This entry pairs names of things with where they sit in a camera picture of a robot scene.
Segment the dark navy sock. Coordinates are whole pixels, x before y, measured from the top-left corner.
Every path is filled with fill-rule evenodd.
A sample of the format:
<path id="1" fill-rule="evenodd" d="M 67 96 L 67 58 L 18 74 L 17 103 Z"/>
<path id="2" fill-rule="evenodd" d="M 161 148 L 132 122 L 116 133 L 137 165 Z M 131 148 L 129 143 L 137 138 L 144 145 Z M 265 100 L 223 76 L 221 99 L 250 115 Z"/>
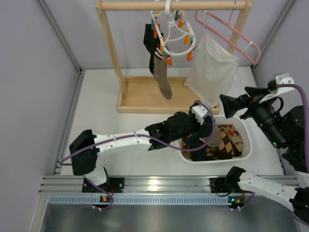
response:
<path id="1" fill-rule="evenodd" d="M 211 122 L 210 117 L 206 118 L 206 121 L 202 125 L 197 132 L 190 134 L 189 136 L 183 139 L 183 146 L 184 149 L 194 149 L 203 145 L 206 141 L 205 138 L 211 136 L 213 133 L 213 122 Z"/>

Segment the brown striped-cuff sock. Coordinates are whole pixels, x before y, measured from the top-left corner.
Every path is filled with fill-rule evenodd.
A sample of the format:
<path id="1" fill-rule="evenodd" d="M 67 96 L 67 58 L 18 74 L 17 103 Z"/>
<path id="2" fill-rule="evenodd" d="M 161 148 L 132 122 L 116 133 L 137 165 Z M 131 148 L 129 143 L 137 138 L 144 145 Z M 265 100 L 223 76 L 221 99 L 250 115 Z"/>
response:
<path id="1" fill-rule="evenodd" d="M 160 51 L 160 43 L 157 44 L 154 51 L 154 80 L 158 83 L 161 94 L 165 99 L 172 98 L 172 90 L 167 77 L 167 63 L 164 61 Z"/>

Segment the white plastic clip hanger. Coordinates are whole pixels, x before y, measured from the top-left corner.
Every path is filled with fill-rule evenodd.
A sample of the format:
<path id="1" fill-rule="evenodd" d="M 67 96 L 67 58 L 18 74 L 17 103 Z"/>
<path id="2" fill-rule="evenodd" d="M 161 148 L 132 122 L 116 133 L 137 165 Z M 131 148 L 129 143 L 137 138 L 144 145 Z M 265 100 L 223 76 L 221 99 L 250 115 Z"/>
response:
<path id="1" fill-rule="evenodd" d="M 158 39 L 160 41 L 160 51 L 162 56 L 183 57 L 187 56 L 190 51 L 197 48 L 196 36 L 192 29 L 192 26 L 188 20 L 188 17 L 184 10 L 178 10 L 182 12 L 182 22 L 185 24 L 182 28 L 178 28 L 178 21 L 174 20 L 175 12 L 177 10 L 171 9 L 170 0 L 162 0 L 164 4 L 163 10 L 151 10 L 151 24 L 156 21 L 160 24 L 160 28 L 156 26 L 158 32 Z M 188 44 L 184 44 L 184 38 L 188 35 L 191 37 L 191 41 Z"/>

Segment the black sock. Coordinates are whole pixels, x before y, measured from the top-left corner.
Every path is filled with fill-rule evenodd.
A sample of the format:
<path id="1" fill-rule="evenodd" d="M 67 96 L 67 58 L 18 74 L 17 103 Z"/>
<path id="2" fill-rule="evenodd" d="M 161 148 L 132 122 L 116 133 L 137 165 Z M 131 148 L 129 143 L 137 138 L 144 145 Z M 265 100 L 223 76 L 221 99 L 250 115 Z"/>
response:
<path id="1" fill-rule="evenodd" d="M 154 37 L 154 30 L 151 24 L 145 24 L 143 44 L 150 53 L 149 70 L 151 74 L 154 74 L 154 59 L 157 58 L 161 61 L 162 54 L 160 52 L 160 41 L 158 38 Z"/>

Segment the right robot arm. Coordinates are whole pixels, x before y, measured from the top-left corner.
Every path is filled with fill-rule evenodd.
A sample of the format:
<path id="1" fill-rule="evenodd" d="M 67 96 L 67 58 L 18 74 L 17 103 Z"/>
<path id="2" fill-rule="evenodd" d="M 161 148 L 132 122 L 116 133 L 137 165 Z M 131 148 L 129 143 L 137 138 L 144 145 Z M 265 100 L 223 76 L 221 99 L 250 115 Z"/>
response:
<path id="1" fill-rule="evenodd" d="M 309 172 L 309 106 L 304 91 L 300 91 L 302 105 L 295 106 L 285 115 L 280 112 L 284 100 L 279 91 L 283 85 L 267 88 L 246 87 L 246 94 L 237 98 L 220 95 L 226 118 L 242 109 L 246 112 L 240 119 L 251 118 L 276 149 L 284 149 L 282 158 L 296 172 Z M 304 223 L 309 222 L 309 188 L 280 185 L 234 166 L 225 177 L 231 191 L 249 191 L 271 199 Z"/>

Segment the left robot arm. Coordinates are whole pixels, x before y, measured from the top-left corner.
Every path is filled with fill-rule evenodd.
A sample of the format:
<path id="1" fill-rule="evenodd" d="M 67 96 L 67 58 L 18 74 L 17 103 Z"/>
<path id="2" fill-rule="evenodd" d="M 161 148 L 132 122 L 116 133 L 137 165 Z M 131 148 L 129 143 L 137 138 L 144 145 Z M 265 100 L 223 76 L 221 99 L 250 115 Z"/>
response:
<path id="1" fill-rule="evenodd" d="M 141 130 L 123 134 L 94 134 L 84 130 L 70 144 L 70 160 L 75 176 L 84 176 L 96 186 L 109 184 L 104 156 L 128 151 L 152 151 L 171 147 L 171 143 L 188 138 L 185 151 L 198 151 L 205 145 L 196 146 L 201 138 L 212 136 L 215 119 L 204 103 L 194 103 L 188 113 L 176 112 L 163 122 L 149 125 Z"/>

